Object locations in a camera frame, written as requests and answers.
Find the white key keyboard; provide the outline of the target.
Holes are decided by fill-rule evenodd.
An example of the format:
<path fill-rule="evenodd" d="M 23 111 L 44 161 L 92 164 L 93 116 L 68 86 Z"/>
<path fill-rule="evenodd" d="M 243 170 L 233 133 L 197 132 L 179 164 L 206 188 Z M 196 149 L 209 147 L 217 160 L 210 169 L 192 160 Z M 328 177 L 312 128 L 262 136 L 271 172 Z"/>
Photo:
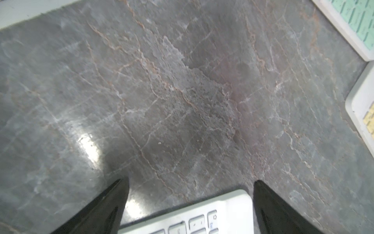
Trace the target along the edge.
<path fill-rule="evenodd" d="M 253 202 L 242 189 L 122 228 L 119 234 L 253 234 Z"/>

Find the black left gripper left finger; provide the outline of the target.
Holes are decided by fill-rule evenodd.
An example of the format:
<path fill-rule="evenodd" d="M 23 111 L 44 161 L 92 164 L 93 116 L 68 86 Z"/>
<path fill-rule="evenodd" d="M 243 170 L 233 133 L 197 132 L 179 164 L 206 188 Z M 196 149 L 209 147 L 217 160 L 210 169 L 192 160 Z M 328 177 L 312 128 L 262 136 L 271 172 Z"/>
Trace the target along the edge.
<path fill-rule="evenodd" d="M 116 234 L 130 191 L 127 177 L 117 179 L 53 234 Z"/>

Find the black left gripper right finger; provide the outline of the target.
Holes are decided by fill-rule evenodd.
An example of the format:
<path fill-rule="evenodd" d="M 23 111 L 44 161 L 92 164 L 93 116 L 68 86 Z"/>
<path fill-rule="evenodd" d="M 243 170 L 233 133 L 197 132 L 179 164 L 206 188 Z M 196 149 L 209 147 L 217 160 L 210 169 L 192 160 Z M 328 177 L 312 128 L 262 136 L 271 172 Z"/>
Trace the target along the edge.
<path fill-rule="evenodd" d="M 320 234 L 266 183 L 254 183 L 254 209 L 262 234 Z"/>

